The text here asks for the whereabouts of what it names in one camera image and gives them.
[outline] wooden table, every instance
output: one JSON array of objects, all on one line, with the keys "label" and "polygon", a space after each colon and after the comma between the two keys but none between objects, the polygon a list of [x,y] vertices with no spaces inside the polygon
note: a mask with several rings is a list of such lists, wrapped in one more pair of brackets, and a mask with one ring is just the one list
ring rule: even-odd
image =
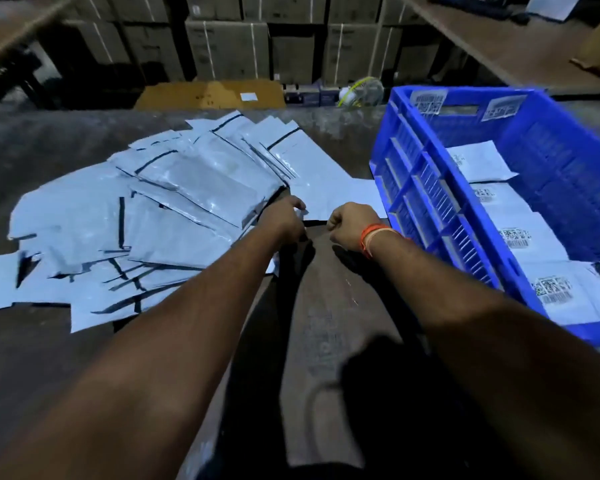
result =
[{"label": "wooden table", "polygon": [[25,41],[50,23],[75,0],[21,0],[0,16],[0,59],[8,49]]},{"label": "wooden table", "polygon": [[600,94],[600,77],[569,62],[592,31],[584,23],[532,17],[523,27],[427,0],[404,1],[510,86],[536,86],[552,95]]}]

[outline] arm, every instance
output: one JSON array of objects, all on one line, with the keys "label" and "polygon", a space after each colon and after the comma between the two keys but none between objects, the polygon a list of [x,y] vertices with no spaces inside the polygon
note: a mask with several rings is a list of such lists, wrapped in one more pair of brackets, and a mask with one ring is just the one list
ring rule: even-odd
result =
[{"label": "arm", "polygon": [[[369,206],[347,203],[328,229],[359,251],[375,223]],[[365,244],[521,465],[540,478],[600,479],[600,354],[396,233]]]},{"label": "arm", "polygon": [[0,479],[175,478],[236,348],[267,265],[304,234],[296,197],[266,208],[213,265],[117,334]]}]

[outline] blue plastic crate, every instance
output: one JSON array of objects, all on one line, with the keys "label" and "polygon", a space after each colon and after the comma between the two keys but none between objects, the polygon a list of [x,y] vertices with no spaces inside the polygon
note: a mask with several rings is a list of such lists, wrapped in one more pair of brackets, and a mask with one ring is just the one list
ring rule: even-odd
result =
[{"label": "blue plastic crate", "polygon": [[[448,90],[423,115],[413,91]],[[512,116],[482,121],[493,99],[523,96]],[[370,167],[392,227],[427,251],[546,314],[513,254],[445,147],[493,140],[519,173],[511,186],[573,260],[600,260],[600,139],[535,89],[393,88]],[[566,327],[600,346],[600,322]]]}]

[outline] person's right hand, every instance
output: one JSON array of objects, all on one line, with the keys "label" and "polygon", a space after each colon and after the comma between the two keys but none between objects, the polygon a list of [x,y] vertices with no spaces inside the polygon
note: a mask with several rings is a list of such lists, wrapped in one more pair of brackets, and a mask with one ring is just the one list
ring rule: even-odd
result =
[{"label": "person's right hand", "polygon": [[344,249],[362,252],[360,236],[371,224],[382,224],[376,211],[361,203],[347,202],[333,211],[327,222],[329,238]]}]

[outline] wristband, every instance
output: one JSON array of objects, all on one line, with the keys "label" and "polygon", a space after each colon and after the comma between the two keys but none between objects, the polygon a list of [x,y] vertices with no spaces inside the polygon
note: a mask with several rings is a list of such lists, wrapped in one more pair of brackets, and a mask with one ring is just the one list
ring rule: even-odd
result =
[{"label": "wristband", "polygon": [[368,259],[371,259],[373,256],[371,256],[371,253],[369,252],[369,244],[371,243],[371,239],[373,238],[373,236],[380,232],[380,231],[391,231],[394,232],[398,235],[401,235],[400,233],[398,233],[398,231],[396,231],[395,229],[392,229],[391,227],[389,227],[388,225],[385,224],[371,224],[370,226],[367,226],[364,231],[362,231],[362,234],[360,234],[360,249],[362,249],[362,254],[364,254],[365,257],[367,257]]}]

